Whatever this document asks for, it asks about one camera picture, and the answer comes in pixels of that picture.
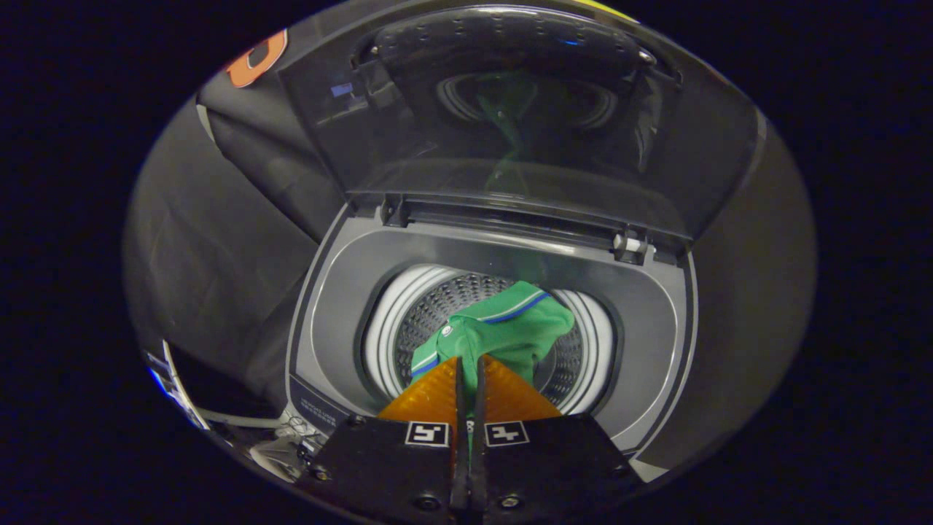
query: top-load washing machine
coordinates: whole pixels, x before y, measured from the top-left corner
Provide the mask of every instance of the top-load washing machine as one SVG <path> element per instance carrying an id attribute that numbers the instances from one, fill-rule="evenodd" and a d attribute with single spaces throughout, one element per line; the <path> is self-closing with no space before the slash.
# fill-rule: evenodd
<path id="1" fill-rule="evenodd" d="M 534 388 L 649 485 L 763 404 L 809 314 L 812 219 L 769 121 L 592 2 L 347 2 L 218 72 L 160 144 L 127 230 L 144 351 L 184 383 L 177 345 L 271 403 L 302 458 L 289 482 L 402 394 L 452 314 L 520 280 L 575 321 Z"/>

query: lid hinge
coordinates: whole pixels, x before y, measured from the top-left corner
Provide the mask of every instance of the lid hinge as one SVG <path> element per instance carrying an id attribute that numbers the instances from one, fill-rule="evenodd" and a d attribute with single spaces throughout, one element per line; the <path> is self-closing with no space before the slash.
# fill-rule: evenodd
<path id="1" fill-rule="evenodd" d="M 616 261 L 644 264 L 650 246 L 648 240 L 634 230 L 625 230 L 612 239 L 612 253 Z"/>
<path id="2" fill-rule="evenodd" d="M 404 195 L 385 195 L 379 206 L 379 218 L 385 226 L 405 228 L 409 223 L 409 209 Z"/>

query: transparent lid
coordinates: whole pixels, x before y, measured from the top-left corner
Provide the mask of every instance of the transparent lid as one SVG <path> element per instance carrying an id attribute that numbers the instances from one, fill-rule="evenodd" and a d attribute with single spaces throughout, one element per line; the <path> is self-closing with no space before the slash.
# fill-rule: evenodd
<path id="1" fill-rule="evenodd" d="M 699 236 L 747 172 L 757 110 L 662 37 L 465 7 L 331 38 L 281 72 L 348 201 L 508 201 Z"/>

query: blue stripe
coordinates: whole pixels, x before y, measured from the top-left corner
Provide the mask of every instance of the blue stripe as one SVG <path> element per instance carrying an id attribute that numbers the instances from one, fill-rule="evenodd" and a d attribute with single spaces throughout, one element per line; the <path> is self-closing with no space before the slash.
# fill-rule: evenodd
<path id="1" fill-rule="evenodd" d="M 428 362 L 428 363 L 426 363 L 426 364 L 423 364 L 422 367 L 419 368 L 418 370 L 412 370 L 412 371 L 411 371 L 411 376 L 412 376 L 412 377 L 415 377 L 415 376 L 417 376 L 417 375 L 420 375 L 420 374 L 423 374 L 423 373 L 427 372 L 428 370 L 430 370 L 430 369 L 434 368 L 435 366 L 437 366 L 437 365 L 438 365 L 438 361 L 439 361 L 439 360 L 435 359 L 435 360 L 433 360 L 432 362 Z"/>
<path id="2" fill-rule="evenodd" d="M 519 308 L 518 310 L 515 310 L 514 312 L 512 312 L 512 313 L 510 313 L 510 314 L 504 315 L 504 316 L 502 316 L 501 318 L 487 319 L 487 320 L 485 320 L 484 322 L 485 322 L 486 324 L 493 324 L 493 323 L 497 323 L 497 322 L 502 322 L 502 321 L 504 321 L 504 320 L 509 320 L 509 319 L 517 318 L 517 317 L 519 317 L 521 314 L 527 312 L 532 306 L 537 305 L 538 303 L 540 303 L 541 300 L 544 299 L 545 297 L 550 297 L 550 294 L 549 294 L 549 293 L 542 293 L 541 295 L 538 295 L 535 299 L 533 299 L 530 303 L 528 303 L 527 305 L 525 305 L 525 306 Z"/>

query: screw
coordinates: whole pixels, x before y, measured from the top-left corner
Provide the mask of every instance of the screw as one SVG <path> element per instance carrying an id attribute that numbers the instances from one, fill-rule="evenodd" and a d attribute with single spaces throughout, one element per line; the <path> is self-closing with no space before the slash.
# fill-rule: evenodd
<path id="1" fill-rule="evenodd" d="M 422 496 L 414 501 L 414 505 L 421 510 L 438 510 L 440 508 L 440 502 L 437 498 L 432 498 L 431 496 Z"/>
<path id="2" fill-rule="evenodd" d="M 515 496 L 508 496 L 507 498 L 503 498 L 502 501 L 499 502 L 499 506 L 501 506 L 502 508 L 515 508 L 519 506 L 520 504 L 522 504 L 522 500 L 516 498 Z"/>
<path id="3" fill-rule="evenodd" d="M 314 468 L 314 478 L 318 481 L 330 481 L 330 474 L 321 467 Z"/>
<path id="4" fill-rule="evenodd" d="M 642 59 L 642 61 L 644 61 L 648 65 L 654 65 L 658 62 L 657 59 L 651 56 L 651 53 L 645 50 L 638 51 L 638 58 Z"/>

